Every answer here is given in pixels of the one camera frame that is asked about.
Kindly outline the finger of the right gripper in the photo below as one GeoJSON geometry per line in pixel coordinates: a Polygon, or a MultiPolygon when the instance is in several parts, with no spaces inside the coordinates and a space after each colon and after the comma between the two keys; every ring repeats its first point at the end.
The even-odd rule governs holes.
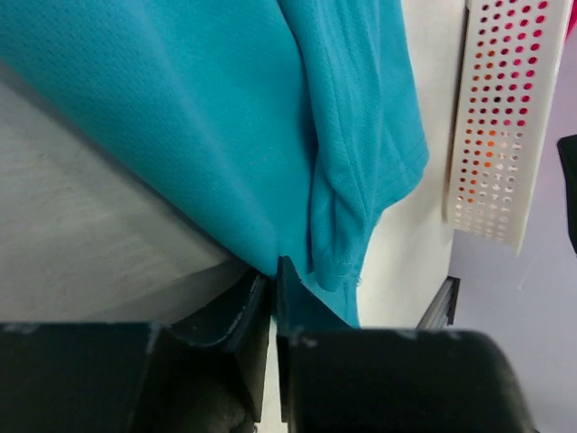
{"type": "Polygon", "coordinates": [[[557,150],[565,181],[568,236],[577,252],[577,135],[561,138],[557,150]]]}

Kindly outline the teal t-shirt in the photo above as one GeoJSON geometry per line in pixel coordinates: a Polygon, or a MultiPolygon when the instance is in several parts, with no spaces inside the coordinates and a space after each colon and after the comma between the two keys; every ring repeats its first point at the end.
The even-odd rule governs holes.
{"type": "Polygon", "coordinates": [[[428,150],[398,1],[4,1],[1,58],[231,253],[357,326],[428,150]]]}

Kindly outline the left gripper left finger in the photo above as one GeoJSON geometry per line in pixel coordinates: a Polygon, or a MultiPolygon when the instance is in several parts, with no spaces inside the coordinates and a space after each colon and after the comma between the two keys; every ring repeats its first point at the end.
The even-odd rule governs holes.
{"type": "Polygon", "coordinates": [[[261,419],[267,280],[155,322],[1,326],[4,432],[251,432],[261,419]]]}

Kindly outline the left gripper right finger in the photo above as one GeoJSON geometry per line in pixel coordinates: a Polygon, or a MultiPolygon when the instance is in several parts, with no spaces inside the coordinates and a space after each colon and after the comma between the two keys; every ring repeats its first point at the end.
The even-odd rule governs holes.
{"type": "Polygon", "coordinates": [[[291,432],[530,432],[506,356],[471,331],[353,328],[279,259],[280,413],[291,432]]]}

